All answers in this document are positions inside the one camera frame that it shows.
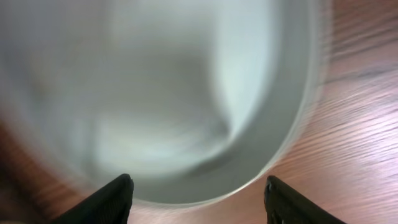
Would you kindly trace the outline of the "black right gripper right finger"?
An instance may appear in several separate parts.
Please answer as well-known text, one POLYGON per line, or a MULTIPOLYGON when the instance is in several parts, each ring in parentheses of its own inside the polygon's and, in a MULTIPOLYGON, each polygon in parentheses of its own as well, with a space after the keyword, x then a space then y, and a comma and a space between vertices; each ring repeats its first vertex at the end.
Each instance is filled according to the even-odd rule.
POLYGON ((267 224, 345 224, 274 175, 264 189, 267 224))

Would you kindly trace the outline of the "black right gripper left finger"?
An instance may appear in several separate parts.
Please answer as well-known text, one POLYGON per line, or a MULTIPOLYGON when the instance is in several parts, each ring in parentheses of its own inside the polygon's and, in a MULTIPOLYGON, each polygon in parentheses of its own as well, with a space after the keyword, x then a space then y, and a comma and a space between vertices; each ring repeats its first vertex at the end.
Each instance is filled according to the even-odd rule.
POLYGON ((134 182, 130 175, 122 174, 52 220, 52 223, 127 224, 133 191, 134 182))

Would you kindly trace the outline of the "white plate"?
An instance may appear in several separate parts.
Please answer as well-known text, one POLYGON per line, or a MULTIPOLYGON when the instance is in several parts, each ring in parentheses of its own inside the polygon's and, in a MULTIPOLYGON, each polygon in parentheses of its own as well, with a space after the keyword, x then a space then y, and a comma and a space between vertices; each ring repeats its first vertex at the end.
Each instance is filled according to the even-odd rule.
POLYGON ((260 178, 300 134, 328 1, 2 1, 1 121, 74 189, 196 207, 260 178))

